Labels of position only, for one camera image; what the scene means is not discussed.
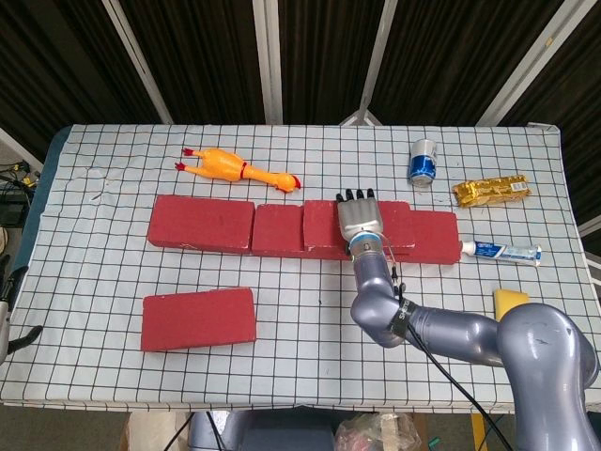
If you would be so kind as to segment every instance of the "plastic bag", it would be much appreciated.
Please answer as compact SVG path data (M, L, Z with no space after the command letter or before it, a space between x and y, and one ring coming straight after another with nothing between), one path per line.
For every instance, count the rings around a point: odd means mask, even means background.
M366 413L336 431L336 451L416 451L422 440L405 413Z

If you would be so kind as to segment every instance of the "red brick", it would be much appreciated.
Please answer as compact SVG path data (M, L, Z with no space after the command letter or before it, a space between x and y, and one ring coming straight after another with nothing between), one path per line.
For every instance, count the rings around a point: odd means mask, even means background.
M302 207L264 204L256 208L253 255L305 257L302 239Z
M256 339L249 288L148 296L143 306L142 350L181 350Z
M147 239L158 247L249 254L254 203L159 195Z
M457 217L449 211L413 210L415 248L395 258L409 263L453 265L461 256Z
M410 253L415 246L415 235L408 203L384 200L378 204L384 222L384 235L390 240L394 254ZM348 259L345 240L338 225L338 209L335 202L305 201L302 231L308 257Z

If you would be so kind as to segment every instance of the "black cable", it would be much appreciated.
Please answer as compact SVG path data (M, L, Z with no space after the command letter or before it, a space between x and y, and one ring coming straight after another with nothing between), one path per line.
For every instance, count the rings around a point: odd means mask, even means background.
M411 323L408 323L407 327L408 327L408 330L413 335L415 342L418 344L420 349L425 353L425 355L428 357L428 359L430 359L430 361L434 364L434 366L436 368L439 369L439 371L444 375L444 377L447 378L449 380L449 382L452 385L454 385L455 388L457 390L459 390L463 394L463 396L466 397L471 402L471 404L473 404L473 406L478 410L478 412L485 418L485 420L490 425L490 427L499 436L499 440L501 440L501 443L503 444L505 449L507 449L508 451L514 451L514 448L512 448L511 445L509 444L509 442L507 442L507 439L505 439L505 436L502 434L501 430L499 428L497 428L497 425L492 420L490 415L488 413L486 413L486 411L482 408L482 406L478 403L478 401L476 401L476 399L472 395L470 395L470 393L468 393L468 391L465 388L463 388L461 386L461 384L459 382L457 382L453 378L453 376L451 376L451 374L449 374L449 372L446 369L444 369L444 366L442 366L440 364L440 362L438 360L436 360L436 357L434 357L434 355L432 355L432 352L430 352L428 347L425 345L424 341L422 340L420 335L417 333L417 331L415 330L413 325Z
M503 413L499 418L497 418L497 421L495 421L495 425L499 425L499 422L503 419L503 417L505 416L505 414ZM492 428L488 428L486 430L486 434L485 437L482 439L482 441L480 442L480 446L478 446L478 451L482 451L482 447L485 445L486 443L486 437L488 437L488 434L490 433L490 431L492 430Z
M223 442L222 434L220 434L219 430L217 430L217 425L215 425L215 420L213 419L213 415L211 415L210 412L207 412L207 418L210 422L211 429L213 429L213 435L215 436L217 449L219 449L219 451L227 451L227 446L225 446L225 443Z
M190 423L190 421L192 420L192 417L194 416L194 412L192 412L190 414L190 416L186 419L186 421L184 421L184 424L181 425L181 428L179 428L176 432L176 435L174 435L171 440L169 441L169 443L167 444L167 446L164 447L164 449L162 451L168 451L168 449L171 447L171 445L174 443L175 440L177 440L177 437L179 437L179 434L181 434L181 431L184 430L184 428L186 426L188 426L188 423Z

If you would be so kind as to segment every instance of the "gold wrapper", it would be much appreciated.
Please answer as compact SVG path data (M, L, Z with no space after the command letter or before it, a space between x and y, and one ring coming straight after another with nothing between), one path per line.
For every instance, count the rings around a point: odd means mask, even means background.
M496 204L518 200L531 193L525 176L509 176L499 179L468 180L453 187L459 207Z

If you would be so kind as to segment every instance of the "yellow sponge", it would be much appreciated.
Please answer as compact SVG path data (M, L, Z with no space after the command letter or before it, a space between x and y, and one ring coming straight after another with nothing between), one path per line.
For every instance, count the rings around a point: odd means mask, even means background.
M501 321L501 318L512 308L528 303L529 296L520 291L512 291L510 289L495 290L495 318Z

